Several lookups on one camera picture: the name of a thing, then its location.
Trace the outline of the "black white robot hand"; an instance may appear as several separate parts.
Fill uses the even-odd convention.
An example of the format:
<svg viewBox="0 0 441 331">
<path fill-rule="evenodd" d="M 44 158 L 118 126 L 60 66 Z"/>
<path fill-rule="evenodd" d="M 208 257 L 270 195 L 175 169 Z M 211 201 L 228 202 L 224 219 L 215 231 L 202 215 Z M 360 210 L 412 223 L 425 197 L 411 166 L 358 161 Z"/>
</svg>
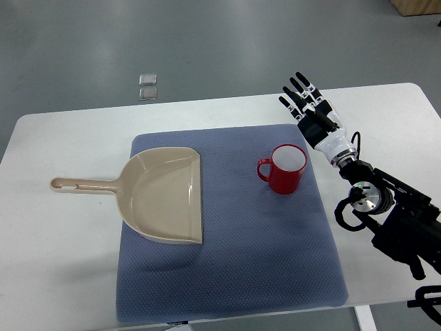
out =
<svg viewBox="0 0 441 331">
<path fill-rule="evenodd" d="M 335 168 L 356 161 L 359 148 L 348 138 L 342 119 L 328 99 L 300 72 L 289 81 L 293 88 L 284 86 L 284 95 L 278 100 L 297 121 L 310 147 L 323 153 Z"/>
</svg>

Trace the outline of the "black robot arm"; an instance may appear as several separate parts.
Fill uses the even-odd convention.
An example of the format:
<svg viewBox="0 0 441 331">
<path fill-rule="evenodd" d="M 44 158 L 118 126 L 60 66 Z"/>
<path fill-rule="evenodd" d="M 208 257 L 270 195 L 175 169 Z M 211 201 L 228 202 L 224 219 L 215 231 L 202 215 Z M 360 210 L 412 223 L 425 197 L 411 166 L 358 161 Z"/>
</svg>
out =
<svg viewBox="0 0 441 331">
<path fill-rule="evenodd" d="M 351 184 L 334 210 L 337 224 L 351 232 L 373 232 L 373 247 L 409 266 L 412 277 L 425 279 L 423 262 L 440 271 L 440 209 L 431 198 L 390 174 L 361 161 L 358 154 L 338 164 Z"/>
</svg>

